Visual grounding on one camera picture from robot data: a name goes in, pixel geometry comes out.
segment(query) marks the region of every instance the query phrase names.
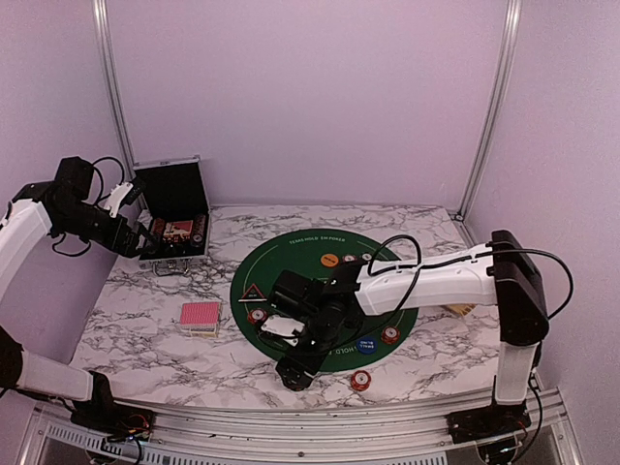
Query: ventilation grille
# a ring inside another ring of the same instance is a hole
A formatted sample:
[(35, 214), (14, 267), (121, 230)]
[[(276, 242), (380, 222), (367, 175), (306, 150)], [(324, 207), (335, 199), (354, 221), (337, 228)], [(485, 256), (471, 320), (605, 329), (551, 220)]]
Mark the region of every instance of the ventilation grille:
[[(104, 442), (104, 436), (96, 432), (79, 429), (67, 424), (51, 422), (47, 429), (48, 438), (76, 448), (97, 452), (108, 457), (122, 457), (128, 460), (138, 458), (138, 448), (132, 443), (109, 444)], [(157, 449), (148, 443), (142, 444), (143, 456), (141, 465), (267, 465), (267, 462), (253, 462), (251, 460), (225, 460), (204, 457), (191, 453), (159, 450), (165, 446), (157, 445)], [(444, 452), (416, 457), (400, 458), (398, 460), (372, 460), (363, 462), (347, 462), (347, 465), (448, 465)]]

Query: blue poker chip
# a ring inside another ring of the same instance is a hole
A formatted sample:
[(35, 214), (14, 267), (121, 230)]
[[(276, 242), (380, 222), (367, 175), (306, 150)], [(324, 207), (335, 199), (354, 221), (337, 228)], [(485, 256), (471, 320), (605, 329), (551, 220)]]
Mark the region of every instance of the blue poker chip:
[(357, 350), (364, 354), (365, 356), (369, 356), (377, 352), (377, 348), (379, 347), (379, 343), (377, 339), (374, 337), (364, 337), (357, 340)]

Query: round green mat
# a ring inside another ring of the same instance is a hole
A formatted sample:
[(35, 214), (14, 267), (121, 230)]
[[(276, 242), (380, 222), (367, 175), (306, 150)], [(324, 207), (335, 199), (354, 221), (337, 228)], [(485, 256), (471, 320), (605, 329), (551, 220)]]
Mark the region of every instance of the round green mat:
[[(284, 269), (289, 269), (307, 278), (327, 279), (332, 267), (322, 264), (321, 257), (333, 254), (342, 261), (346, 255), (354, 255), (361, 258), (363, 254), (372, 254), (379, 243), (355, 232), (340, 230), (315, 229), (289, 232), (279, 235), (256, 248), (241, 263), (232, 279), (231, 285), (231, 308), (232, 315), (239, 329), (246, 339), (267, 356), (278, 360), (289, 345), (282, 341), (269, 341), (267, 346), (261, 341), (255, 328), (248, 322), (247, 315), (255, 308), (262, 308), (269, 314), (277, 313), (277, 310), (266, 302), (239, 302), (245, 292), (255, 284), (261, 293), (268, 297), (275, 280)], [(379, 260), (391, 261), (399, 258), (389, 249), (384, 250)], [(368, 336), (378, 342), (377, 352), (365, 355), (357, 350), (357, 345), (352, 342), (342, 348), (331, 351), (321, 367), (323, 372), (334, 372), (356, 369), (373, 363), (393, 352), (409, 335), (416, 323), (417, 310), (401, 310), (390, 321), (389, 326), (396, 326), (400, 330), (400, 340), (392, 345), (385, 344), (381, 340), (383, 328), (387, 325), (390, 315), (381, 317), (367, 317), (360, 334), (378, 326)], [(338, 344), (353, 336), (353, 329), (343, 330)], [(274, 350), (279, 347), (283, 352)]]

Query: wall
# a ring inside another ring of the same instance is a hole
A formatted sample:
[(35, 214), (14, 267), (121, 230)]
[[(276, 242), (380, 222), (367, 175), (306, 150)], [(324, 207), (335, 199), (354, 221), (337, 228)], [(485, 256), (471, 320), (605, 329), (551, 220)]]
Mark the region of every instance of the wall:
[[(508, 98), (468, 220), (566, 259), (572, 305), (553, 320), (541, 373), (559, 385), (585, 463), (616, 461), (620, 418), (620, 4), (526, 2)], [(549, 306), (565, 295), (544, 264)]]
[(506, 6), (111, 0), (136, 159), (201, 154), (215, 203), (455, 208)]
[[(90, 2), (3, 2), (0, 30), (0, 205), (6, 205), (27, 182), (52, 179), (62, 157), (119, 153)], [(82, 258), (63, 258), (50, 243), (44, 239), (18, 273), (0, 303), (0, 324), (30, 351), (67, 362), (114, 256), (94, 246)], [(12, 392), (0, 400), (0, 463), (15, 462), (31, 408)]]

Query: deck of cards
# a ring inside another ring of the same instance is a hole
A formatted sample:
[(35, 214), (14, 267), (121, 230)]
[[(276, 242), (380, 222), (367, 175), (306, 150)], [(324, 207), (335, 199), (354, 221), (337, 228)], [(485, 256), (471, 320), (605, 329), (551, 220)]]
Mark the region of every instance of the deck of cards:
[(181, 329), (190, 334), (217, 337), (221, 308), (220, 302), (184, 303)]

